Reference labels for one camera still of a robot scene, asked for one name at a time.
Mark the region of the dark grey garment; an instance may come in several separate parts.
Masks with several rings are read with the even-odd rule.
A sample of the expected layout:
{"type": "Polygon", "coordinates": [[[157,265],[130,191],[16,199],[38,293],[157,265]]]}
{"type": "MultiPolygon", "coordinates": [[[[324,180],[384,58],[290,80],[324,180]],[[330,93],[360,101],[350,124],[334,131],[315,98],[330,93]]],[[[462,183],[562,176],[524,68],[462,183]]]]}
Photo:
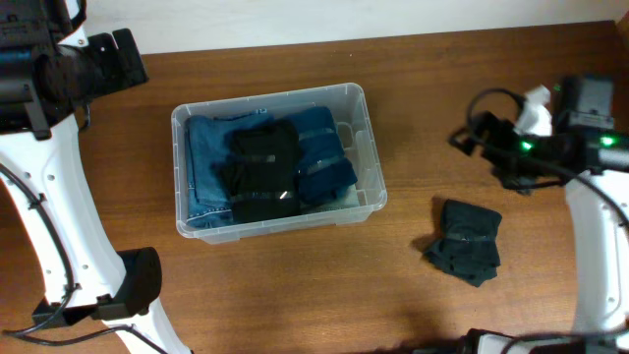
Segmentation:
{"type": "Polygon", "coordinates": [[[480,287],[497,277],[496,238],[501,221],[497,211],[446,200],[439,220],[442,237],[424,250],[424,256],[444,273],[480,287]]]}

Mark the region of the light blue jeans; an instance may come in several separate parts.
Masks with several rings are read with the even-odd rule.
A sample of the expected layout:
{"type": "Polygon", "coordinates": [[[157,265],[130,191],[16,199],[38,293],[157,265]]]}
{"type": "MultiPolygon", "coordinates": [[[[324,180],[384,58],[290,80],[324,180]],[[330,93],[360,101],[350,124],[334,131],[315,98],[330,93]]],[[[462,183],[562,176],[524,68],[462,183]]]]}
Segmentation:
{"type": "Polygon", "coordinates": [[[325,203],[320,206],[307,205],[304,203],[300,204],[301,213],[318,213],[318,212],[327,212],[327,211],[335,211],[345,208],[359,207],[360,201],[358,198],[358,191],[354,185],[350,186],[340,198],[335,199],[331,202],[325,203]]]}

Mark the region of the dark blue garment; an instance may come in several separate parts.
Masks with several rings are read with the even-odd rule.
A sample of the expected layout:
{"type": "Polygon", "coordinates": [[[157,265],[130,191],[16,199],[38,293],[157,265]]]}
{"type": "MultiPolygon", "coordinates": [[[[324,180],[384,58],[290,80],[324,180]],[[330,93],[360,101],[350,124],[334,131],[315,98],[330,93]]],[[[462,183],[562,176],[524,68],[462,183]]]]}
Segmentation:
{"type": "Polygon", "coordinates": [[[331,111],[315,106],[289,114],[285,120],[296,129],[302,152],[295,170],[301,201],[320,206],[343,198],[358,178],[331,111]]]}

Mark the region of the black garment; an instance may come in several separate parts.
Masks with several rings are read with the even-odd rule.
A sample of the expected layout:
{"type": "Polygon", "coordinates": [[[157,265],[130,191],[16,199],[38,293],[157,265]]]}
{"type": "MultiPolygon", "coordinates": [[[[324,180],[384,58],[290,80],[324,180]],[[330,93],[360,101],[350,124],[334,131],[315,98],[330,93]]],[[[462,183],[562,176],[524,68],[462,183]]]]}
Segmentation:
{"type": "Polygon", "coordinates": [[[300,213],[295,171],[301,159],[299,137],[286,120],[238,131],[230,143],[231,159],[220,169],[236,223],[295,216],[300,213]]]}

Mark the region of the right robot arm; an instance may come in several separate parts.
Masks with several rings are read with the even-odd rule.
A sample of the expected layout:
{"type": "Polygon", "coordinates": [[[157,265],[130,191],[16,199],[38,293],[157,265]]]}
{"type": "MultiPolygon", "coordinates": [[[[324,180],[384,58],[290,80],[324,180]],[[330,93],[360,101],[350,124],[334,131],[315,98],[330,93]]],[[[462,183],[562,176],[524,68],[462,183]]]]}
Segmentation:
{"type": "Polygon", "coordinates": [[[438,353],[624,353],[628,349],[628,137],[616,130],[611,78],[572,75],[513,93],[515,120],[469,105],[448,142],[478,153],[521,195],[560,187],[573,223],[578,282],[571,330],[507,335],[473,328],[438,353]]]}

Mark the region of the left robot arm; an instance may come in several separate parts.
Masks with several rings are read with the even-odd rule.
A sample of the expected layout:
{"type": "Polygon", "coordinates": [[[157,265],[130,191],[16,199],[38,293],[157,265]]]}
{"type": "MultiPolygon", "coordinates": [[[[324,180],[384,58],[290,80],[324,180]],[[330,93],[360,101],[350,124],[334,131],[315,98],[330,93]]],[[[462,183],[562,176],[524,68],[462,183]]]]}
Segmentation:
{"type": "Polygon", "coordinates": [[[81,160],[78,120],[102,96],[144,84],[132,33],[87,35],[83,1],[1,5],[1,181],[22,219],[44,279],[32,324],[13,338],[83,319],[103,323],[132,353],[183,353],[161,305],[160,259],[151,247],[115,250],[81,160]]]}

